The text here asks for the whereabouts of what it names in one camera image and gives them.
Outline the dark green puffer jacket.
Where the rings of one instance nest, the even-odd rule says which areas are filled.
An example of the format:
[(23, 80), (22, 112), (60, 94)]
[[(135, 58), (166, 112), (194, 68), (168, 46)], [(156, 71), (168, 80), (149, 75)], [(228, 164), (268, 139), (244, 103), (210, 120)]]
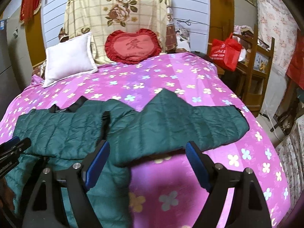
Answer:
[(110, 113), (106, 139), (110, 155), (89, 200), (103, 227), (130, 227), (130, 164), (140, 158), (180, 150), (194, 141), (201, 151), (241, 139), (249, 124), (233, 106), (194, 107), (163, 89), (141, 111), (115, 99), (85, 100), (75, 111), (31, 110), (17, 119), (13, 135), (31, 146), (6, 175), (17, 215), (22, 191), (39, 158), (48, 157), (56, 170), (71, 166), (95, 150), (102, 116)]

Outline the pink floral bed sheet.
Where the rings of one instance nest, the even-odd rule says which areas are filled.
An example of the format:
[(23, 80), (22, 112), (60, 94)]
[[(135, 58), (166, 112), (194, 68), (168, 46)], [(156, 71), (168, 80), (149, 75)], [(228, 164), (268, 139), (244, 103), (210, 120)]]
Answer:
[[(271, 224), (278, 227), (290, 207), (282, 163), (267, 133), (249, 109), (218, 78), (215, 66), (187, 53), (162, 55), (137, 65), (113, 63), (93, 74), (68, 77), (44, 88), (32, 84), (9, 105), (1, 120), (1, 142), (12, 138), (17, 118), (32, 109), (52, 105), (66, 108), (80, 96), (92, 100), (119, 100), (137, 111), (160, 91), (168, 89), (187, 103), (205, 106), (235, 105), (250, 130), (239, 141), (208, 151), (214, 162), (228, 169), (253, 169), (264, 194)], [(131, 220), (120, 217), (114, 227), (192, 227), (208, 197), (185, 155), (153, 157), (131, 170)]]

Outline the grey refrigerator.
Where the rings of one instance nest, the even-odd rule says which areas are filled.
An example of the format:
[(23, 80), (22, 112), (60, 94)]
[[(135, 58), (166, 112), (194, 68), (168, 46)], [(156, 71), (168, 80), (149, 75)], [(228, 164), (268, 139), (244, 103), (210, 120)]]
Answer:
[(12, 100), (31, 83), (32, 65), (20, 8), (1, 20), (1, 117)]

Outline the white pillow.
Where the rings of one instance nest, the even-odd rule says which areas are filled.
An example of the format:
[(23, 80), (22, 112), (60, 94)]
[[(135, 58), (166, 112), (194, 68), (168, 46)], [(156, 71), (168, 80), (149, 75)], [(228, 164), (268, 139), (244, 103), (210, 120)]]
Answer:
[(88, 32), (46, 49), (44, 88), (67, 77), (98, 71), (91, 52), (91, 36)]

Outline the wooden shelf rack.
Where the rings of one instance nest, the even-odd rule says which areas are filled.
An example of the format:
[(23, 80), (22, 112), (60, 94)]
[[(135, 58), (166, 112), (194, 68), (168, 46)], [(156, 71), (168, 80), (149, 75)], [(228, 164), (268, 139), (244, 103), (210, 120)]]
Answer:
[(271, 44), (267, 49), (260, 46), (258, 34), (258, 26), (255, 25), (253, 35), (245, 33), (235, 35), (251, 47), (250, 52), (246, 53), (247, 64), (244, 62), (237, 64), (239, 82), (235, 93), (255, 117), (262, 109), (275, 48), (274, 38), (271, 38)]

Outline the red heart-shaped cushion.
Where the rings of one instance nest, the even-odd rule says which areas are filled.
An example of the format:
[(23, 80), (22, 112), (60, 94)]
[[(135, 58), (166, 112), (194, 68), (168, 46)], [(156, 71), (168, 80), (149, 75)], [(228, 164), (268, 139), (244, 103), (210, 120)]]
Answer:
[(107, 57), (114, 62), (138, 64), (162, 52), (157, 35), (142, 28), (135, 33), (116, 30), (105, 42)]

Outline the red shopping bag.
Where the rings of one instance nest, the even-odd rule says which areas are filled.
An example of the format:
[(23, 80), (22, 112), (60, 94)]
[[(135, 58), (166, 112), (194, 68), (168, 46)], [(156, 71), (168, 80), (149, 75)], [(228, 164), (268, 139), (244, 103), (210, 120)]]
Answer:
[(234, 72), (237, 68), (242, 45), (232, 38), (233, 33), (224, 41), (214, 39), (209, 57), (224, 70)]

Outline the cream floral folded quilt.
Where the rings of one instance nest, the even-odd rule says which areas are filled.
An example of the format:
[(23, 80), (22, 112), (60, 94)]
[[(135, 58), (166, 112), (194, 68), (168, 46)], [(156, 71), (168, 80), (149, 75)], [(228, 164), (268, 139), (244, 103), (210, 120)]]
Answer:
[(169, 50), (168, 27), (172, 22), (172, 0), (67, 0), (64, 14), (64, 31), (70, 37), (92, 34), (93, 59), (107, 64), (105, 43), (116, 30), (137, 32), (152, 30), (162, 52)]

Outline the floral curtain cloth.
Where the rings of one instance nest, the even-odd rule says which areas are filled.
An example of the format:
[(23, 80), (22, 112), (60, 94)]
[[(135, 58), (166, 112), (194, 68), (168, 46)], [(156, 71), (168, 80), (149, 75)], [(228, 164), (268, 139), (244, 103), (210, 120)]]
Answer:
[(284, 76), (295, 50), (298, 25), (282, 0), (257, 0), (257, 5), (259, 35), (267, 44), (275, 39), (272, 70)]

